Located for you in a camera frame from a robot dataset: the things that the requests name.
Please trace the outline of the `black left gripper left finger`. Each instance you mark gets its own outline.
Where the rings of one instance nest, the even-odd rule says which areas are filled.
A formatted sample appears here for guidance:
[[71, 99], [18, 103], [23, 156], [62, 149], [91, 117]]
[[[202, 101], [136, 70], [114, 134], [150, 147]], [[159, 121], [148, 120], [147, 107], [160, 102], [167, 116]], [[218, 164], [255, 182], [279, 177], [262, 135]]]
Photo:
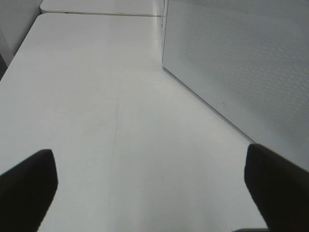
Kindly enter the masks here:
[[40, 150], [0, 176], [0, 230], [36, 232], [54, 199], [58, 177], [51, 149]]

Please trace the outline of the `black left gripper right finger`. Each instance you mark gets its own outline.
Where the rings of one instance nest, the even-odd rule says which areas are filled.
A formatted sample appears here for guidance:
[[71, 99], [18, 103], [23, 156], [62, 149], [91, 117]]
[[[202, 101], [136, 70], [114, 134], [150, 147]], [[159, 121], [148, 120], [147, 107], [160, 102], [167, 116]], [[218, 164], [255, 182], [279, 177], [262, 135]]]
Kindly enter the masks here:
[[250, 144], [246, 187], [271, 232], [309, 230], [309, 173], [260, 144]]

